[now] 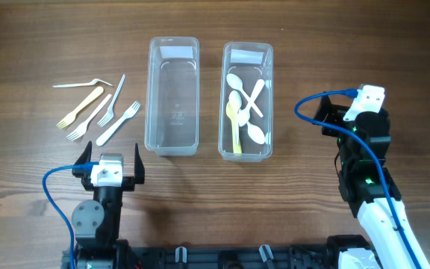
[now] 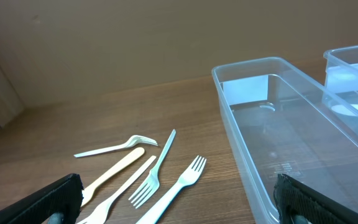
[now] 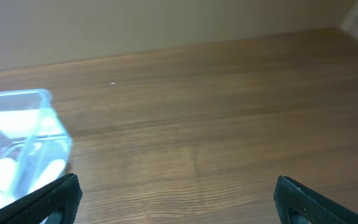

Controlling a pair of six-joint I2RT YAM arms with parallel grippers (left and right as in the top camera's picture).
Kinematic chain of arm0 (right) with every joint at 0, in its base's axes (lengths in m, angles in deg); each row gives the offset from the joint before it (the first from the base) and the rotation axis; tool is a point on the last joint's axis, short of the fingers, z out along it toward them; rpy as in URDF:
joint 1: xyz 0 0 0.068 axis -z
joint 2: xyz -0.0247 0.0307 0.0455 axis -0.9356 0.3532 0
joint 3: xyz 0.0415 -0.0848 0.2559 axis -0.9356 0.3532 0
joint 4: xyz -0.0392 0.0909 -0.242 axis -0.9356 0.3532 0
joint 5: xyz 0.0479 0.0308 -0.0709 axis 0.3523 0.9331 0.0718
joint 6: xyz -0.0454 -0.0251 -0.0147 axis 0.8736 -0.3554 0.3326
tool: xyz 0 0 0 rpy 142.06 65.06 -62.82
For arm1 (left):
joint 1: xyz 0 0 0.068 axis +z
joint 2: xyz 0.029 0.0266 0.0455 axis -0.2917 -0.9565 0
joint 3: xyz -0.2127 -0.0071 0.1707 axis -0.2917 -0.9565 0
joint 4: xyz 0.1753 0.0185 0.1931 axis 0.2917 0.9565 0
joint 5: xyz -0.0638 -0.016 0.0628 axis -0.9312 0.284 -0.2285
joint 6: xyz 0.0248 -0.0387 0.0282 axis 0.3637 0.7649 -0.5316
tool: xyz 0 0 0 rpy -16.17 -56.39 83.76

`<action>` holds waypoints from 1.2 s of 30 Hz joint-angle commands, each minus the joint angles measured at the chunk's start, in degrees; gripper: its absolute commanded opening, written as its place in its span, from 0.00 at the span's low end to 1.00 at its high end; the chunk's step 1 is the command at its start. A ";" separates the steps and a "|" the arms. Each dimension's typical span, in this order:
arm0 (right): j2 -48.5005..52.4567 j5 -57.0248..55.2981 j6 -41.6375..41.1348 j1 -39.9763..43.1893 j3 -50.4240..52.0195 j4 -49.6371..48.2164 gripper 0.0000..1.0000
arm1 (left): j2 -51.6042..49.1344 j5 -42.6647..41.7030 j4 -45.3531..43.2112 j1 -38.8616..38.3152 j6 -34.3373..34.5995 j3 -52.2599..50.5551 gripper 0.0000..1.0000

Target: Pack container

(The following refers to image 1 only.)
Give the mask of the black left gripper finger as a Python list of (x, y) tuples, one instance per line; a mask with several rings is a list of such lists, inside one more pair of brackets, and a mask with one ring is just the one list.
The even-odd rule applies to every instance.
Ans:
[(134, 146), (134, 182), (141, 185), (145, 182), (145, 167), (137, 143)]
[(92, 169), (90, 166), (92, 147), (93, 144), (89, 141), (80, 157), (74, 163), (74, 167), (72, 168), (73, 176), (86, 176), (90, 173)]

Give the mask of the yellow plastic fork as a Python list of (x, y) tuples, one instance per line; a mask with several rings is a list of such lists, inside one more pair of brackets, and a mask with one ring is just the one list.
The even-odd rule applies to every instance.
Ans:
[(64, 129), (70, 126), (78, 116), (89, 104), (95, 101), (99, 96), (104, 93), (103, 87), (96, 87), (73, 111), (69, 112), (58, 124), (59, 129)]

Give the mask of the translucent slim plastic fork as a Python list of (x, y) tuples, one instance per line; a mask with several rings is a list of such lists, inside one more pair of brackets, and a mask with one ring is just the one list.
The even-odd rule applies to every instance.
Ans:
[(106, 114), (100, 119), (100, 121), (98, 121), (98, 125), (100, 127), (105, 126), (106, 124), (108, 124), (113, 119), (113, 116), (114, 116), (113, 108), (114, 108), (114, 105), (116, 103), (117, 97), (118, 97), (118, 95), (122, 89), (122, 86), (124, 85), (125, 78), (126, 78), (126, 74), (123, 74), (121, 79), (120, 79), (120, 82), (117, 86), (117, 89), (115, 91), (115, 94), (112, 98), (112, 101), (109, 104), (109, 106), (107, 107)]

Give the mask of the thick white plastic fork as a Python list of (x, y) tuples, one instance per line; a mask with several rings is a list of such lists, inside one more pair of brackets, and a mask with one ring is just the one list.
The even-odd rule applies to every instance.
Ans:
[(106, 144), (110, 138), (116, 133), (119, 127), (126, 121), (131, 119), (136, 115), (136, 113), (140, 109), (140, 103), (138, 101), (134, 102), (131, 107), (129, 107), (124, 114), (111, 126), (109, 127), (103, 134), (101, 134), (97, 140), (97, 146), (103, 146)]

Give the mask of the white spoon bowl down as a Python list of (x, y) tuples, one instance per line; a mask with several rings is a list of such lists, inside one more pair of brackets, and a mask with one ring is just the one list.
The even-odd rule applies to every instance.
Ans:
[(239, 127), (244, 126), (248, 123), (250, 118), (250, 109), (255, 108), (255, 100), (257, 99), (260, 92), (263, 90), (265, 85), (265, 81), (263, 79), (258, 79), (255, 87), (252, 91), (252, 95), (250, 96), (251, 103), (247, 104), (244, 109), (239, 110), (238, 112), (238, 124)]

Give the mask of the white spoon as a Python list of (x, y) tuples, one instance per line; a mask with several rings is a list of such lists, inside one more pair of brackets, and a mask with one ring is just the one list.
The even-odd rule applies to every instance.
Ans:
[(238, 111), (240, 110), (242, 101), (241, 101), (240, 94), (236, 90), (231, 91), (231, 93), (229, 94), (229, 104), (234, 114), (233, 116), (234, 119), (232, 120), (232, 126), (234, 128), (235, 141), (236, 141), (236, 144), (239, 145), (240, 138), (239, 138)]
[(265, 144), (265, 134), (261, 128), (250, 122), (248, 122), (246, 125), (249, 137), (257, 144)]
[(233, 73), (229, 73), (226, 76), (226, 80), (228, 82), (228, 85), (235, 90), (239, 90), (243, 94), (243, 96), (246, 98), (246, 100), (248, 101), (248, 104), (254, 108), (255, 112), (260, 117), (263, 117), (263, 114), (262, 114), (261, 110), (258, 108), (258, 106), (255, 104), (255, 101), (250, 96), (248, 96), (247, 93), (244, 91), (243, 82), (242, 82), (241, 78), (238, 77), (237, 75), (233, 74)]

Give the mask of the yellow plastic spoon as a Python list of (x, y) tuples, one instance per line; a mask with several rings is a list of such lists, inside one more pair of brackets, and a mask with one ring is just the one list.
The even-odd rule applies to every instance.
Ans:
[(237, 132), (239, 131), (239, 126), (238, 126), (238, 123), (236, 121), (235, 112), (234, 112), (234, 110), (233, 110), (233, 108), (229, 102), (226, 104), (225, 112), (226, 112), (227, 117), (231, 121), (233, 153), (241, 154), (242, 153), (242, 147), (240, 145), (240, 139), (237, 136)]

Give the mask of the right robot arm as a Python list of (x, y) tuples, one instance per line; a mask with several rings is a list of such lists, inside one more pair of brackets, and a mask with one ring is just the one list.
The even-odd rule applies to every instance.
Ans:
[(388, 169), (390, 121), (380, 104), (362, 108), (334, 105), (318, 93), (314, 117), (299, 118), (337, 138), (334, 159), (339, 192), (367, 233), (332, 235), (324, 244), (272, 248), (140, 248), (139, 268), (430, 268), (408, 222), (402, 195)]

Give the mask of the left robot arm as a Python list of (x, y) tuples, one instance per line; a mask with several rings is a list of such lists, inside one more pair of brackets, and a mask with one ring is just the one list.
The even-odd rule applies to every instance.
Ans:
[(145, 181), (145, 168), (138, 146), (134, 147), (134, 175), (123, 174), (123, 156), (102, 154), (88, 170), (72, 169), (91, 200), (81, 202), (72, 213), (76, 245), (63, 252), (61, 267), (76, 268), (142, 268), (143, 263), (128, 241), (119, 238), (122, 195)]

